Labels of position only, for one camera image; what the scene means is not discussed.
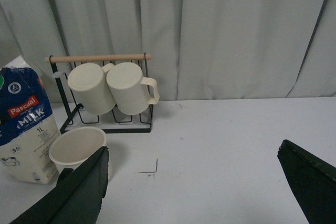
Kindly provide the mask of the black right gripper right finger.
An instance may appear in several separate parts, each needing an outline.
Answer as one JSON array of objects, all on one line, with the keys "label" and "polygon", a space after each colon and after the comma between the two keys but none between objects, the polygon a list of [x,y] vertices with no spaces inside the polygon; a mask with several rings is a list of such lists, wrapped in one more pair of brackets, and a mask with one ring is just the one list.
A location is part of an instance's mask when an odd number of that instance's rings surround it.
[{"label": "black right gripper right finger", "polygon": [[277,157],[308,223],[335,223],[335,167],[289,140]]}]

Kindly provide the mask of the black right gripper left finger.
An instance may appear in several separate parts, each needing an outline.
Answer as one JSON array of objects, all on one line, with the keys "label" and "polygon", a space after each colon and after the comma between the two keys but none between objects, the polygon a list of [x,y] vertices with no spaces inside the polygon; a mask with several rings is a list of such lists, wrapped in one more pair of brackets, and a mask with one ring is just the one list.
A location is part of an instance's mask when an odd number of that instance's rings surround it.
[{"label": "black right gripper left finger", "polygon": [[12,223],[96,223],[107,191],[108,162],[103,146],[78,168],[65,168],[56,187]]}]

